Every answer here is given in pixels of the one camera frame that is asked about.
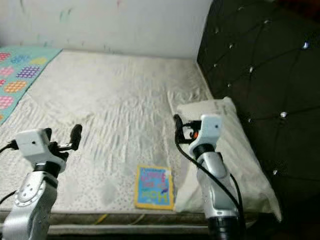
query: yellow book border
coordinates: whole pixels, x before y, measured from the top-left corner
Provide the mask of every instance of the yellow book border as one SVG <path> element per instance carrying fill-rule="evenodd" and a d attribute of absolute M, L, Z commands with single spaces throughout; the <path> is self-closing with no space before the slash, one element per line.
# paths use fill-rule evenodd
<path fill-rule="evenodd" d="M 150 203 L 138 203 L 138 189 L 139 189 L 139 176 L 140 176 L 140 168 L 149 168 L 149 169 L 163 169 L 168 170 L 171 172 L 168 180 L 169 180 L 169 200 L 170 205 L 154 205 Z M 164 167 L 164 166 L 147 166 L 147 165 L 138 165 L 137 166 L 137 173 L 135 177 L 135 191 L 134 191 L 134 206 L 137 208 L 143 208 L 143 209 L 159 209 L 159 210 L 173 210 L 174 209 L 174 183 L 172 180 L 172 170 L 170 167 Z"/>

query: pillowcase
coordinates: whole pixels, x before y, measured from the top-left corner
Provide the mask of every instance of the pillowcase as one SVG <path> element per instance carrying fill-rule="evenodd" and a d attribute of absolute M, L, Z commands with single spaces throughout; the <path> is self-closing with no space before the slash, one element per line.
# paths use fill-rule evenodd
<path fill-rule="evenodd" d="M 282 215 L 275 192 L 264 175 L 237 116 L 231 98 L 212 99 L 179 105 L 176 113 L 185 123 L 200 120 L 202 114 L 219 114 L 222 117 L 221 136 L 216 145 L 223 162 L 238 182 L 243 209 L 246 213 L 274 213 L 281 221 Z M 182 149 L 188 153 L 188 146 Z M 201 187 L 197 180 L 197 168 L 181 156 L 180 187 L 177 190 L 176 212 L 203 212 Z"/>

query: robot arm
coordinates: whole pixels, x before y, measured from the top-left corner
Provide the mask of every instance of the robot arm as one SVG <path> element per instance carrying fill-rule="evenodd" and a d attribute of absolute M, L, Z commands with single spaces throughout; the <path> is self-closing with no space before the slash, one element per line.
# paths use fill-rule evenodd
<path fill-rule="evenodd" d="M 77 150 L 82 126 L 71 131 L 70 143 L 50 142 L 51 129 L 35 129 L 19 133 L 16 143 L 34 170 L 25 177 L 14 195 L 14 205 L 4 221 L 3 240 L 45 239 L 49 215 L 57 199 L 58 174 L 66 169 L 67 150 Z"/>
<path fill-rule="evenodd" d="M 198 167 L 202 166 L 223 187 L 217 184 L 206 172 L 198 168 L 197 180 L 201 186 L 204 214 L 208 219 L 209 233 L 213 239 L 240 239 L 241 214 L 239 203 L 235 200 L 236 192 L 230 182 L 230 172 L 223 162 L 219 152 L 215 152 L 220 137 L 222 120 L 218 115 L 202 115 L 201 121 L 191 121 L 183 124 L 178 115 L 174 116 L 176 123 L 175 137 L 177 147 L 179 144 L 189 144 L 189 155 L 196 161 Z M 183 127 L 191 128 L 190 138 L 184 137 Z"/>

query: cable connector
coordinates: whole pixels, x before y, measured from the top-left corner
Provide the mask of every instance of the cable connector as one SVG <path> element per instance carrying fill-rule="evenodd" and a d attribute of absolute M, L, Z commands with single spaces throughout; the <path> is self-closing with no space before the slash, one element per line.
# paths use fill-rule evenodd
<path fill-rule="evenodd" d="M 7 149 L 13 149 L 13 150 L 18 150 L 19 147 L 18 147 L 18 144 L 17 144 L 17 141 L 16 140 L 11 140 L 7 146 L 6 146 Z"/>

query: white wall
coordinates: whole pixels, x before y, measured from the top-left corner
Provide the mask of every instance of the white wall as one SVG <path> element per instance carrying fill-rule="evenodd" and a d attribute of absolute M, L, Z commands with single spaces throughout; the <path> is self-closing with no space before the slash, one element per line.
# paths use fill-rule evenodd
<path fill-rule="evenodd" d="M 0 0 L 0 46 L 196 58 L 212 0 Z"/>

